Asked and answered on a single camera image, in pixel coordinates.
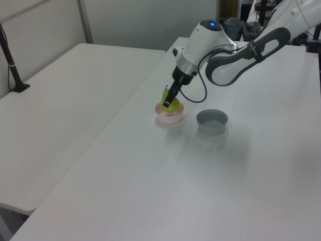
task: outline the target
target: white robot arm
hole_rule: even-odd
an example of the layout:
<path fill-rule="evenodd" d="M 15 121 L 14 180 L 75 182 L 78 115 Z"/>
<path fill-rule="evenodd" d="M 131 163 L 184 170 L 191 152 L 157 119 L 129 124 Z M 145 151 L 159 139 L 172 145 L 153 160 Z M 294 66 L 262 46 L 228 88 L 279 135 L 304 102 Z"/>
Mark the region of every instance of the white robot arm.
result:
<path fill-rule="evenodd" d="M 208 80 L 218 86 L 228 86 L 246 70 L 320 22 L 320 0 L 284 0 L 274 10 L 262 34 L 234 52 L 237 46 L 226 36 L 220 24 L 209 20 L 200 22 L 182 52 L 174 53 L 177 57 L 172 74 L 174 83 L 163 105 L 168 107 L 181 86 L 191 82 L 197 74 L 198 64 L 208 53 L 211 53 L 209 59 L 205 59 L 208 60 L 205 71 Z"/>

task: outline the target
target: bowl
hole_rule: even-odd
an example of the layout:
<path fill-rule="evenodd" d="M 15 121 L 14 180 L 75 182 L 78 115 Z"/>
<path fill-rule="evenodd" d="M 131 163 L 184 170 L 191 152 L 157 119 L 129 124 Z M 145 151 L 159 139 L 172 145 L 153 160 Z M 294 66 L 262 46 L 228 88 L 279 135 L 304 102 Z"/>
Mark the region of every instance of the bowl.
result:
<path fill-rule="evenodd" d="M 180 103 L 180 108 L 172 113 L 168 113 L 162 109 L 161 103 L 155 106 L 155 111 L 157 114 L 157 119 L 165 124 L 174 124 L 179 122 L 183 117 L 184 106 Z"/>
<path fill-rule="evenodd" d="M 225 130 L 227 115 L 218 109 L 206 109 L 196 116 L 201 132 L 207 135 L 218 135 Z"/>

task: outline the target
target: pink bowl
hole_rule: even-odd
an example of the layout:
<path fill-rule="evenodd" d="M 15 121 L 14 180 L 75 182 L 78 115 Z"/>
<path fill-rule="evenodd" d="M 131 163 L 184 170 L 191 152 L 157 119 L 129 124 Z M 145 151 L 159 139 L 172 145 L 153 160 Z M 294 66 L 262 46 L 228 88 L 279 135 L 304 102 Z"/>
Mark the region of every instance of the pink bowl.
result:
<path fill-rule="evenodd" d="M 174 124 L 176 122 L 179 122 L 183 117 L 183 110 L 184 106 L 182 103 L 180 103 L 180 108 L 176 110 L 175 112 L 168 113 L 162 109 L 161 103 L 158 103 L 155 106 L 155 111 L 157 114 L 157 119 L 165 124 Z"/>

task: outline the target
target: pear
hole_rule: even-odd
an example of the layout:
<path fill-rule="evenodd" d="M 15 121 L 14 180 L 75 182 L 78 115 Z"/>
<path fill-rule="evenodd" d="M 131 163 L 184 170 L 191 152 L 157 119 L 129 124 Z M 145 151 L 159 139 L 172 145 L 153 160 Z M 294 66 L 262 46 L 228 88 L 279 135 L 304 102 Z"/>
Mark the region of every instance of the pear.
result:
<path fill-rule="evenodd" d="M 163 97 L 162 97 L 162 101 L 160 102 L 160 105 L 164 111 L 166 111 L 168 113 L 172 113 L 180 108 L 180 101 L 179 101 L 179 99 L 177 99 L 175 97 L 174 100 L 172 101 L 172 103 L 169 105 L 169 107 L 163 106 L 163 103 L 165 102 L 165 99 L 168 96 L 168 94 L 169 94 L 169 90 L 165 89 L 163 91 Z"/>

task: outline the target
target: black stand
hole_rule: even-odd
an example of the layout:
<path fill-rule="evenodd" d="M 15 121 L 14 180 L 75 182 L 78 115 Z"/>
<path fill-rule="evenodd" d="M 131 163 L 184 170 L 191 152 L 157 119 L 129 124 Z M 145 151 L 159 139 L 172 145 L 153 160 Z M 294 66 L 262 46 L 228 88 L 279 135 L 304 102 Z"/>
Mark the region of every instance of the black stand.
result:
<path fill-rule="evenodd" d="M 319 36 L 321 32 L 321 24 L 316 25 L 312 41 L 307 43 L 306 51 L 308 53 L 321 54 L 321 42 Z"/>
<path fill-rule="evenodd" d="M 14 80 L 16 82 L 16 87 L 14 89 L 12 89 L 11 91 L 21 93 L 25 89 L 28 89 L 30 87 L 30 85 L 24 84 L 20 79 L 14 59 L 12 58 L 12 55 L 11 55 L 9 47 L 8 47 L 7 38 L 5 36 L 4 30 L 3 30 L 1 24 L 0 24 L 0 45 L 1 45 L 1 48 L 4 52 L 4 54 L 5 54 L 5 57 L 6 57 L 8 66 L 11 70 L 12 76 L 14 77 Z"/>
<path fill-rule="evenodd" d="M 267 4 L 267 0 L 261 0 L 261 10 L 260 10 L 260 17 L 259 17 L 260 26 L 264 26 L 266 4 Z"/>

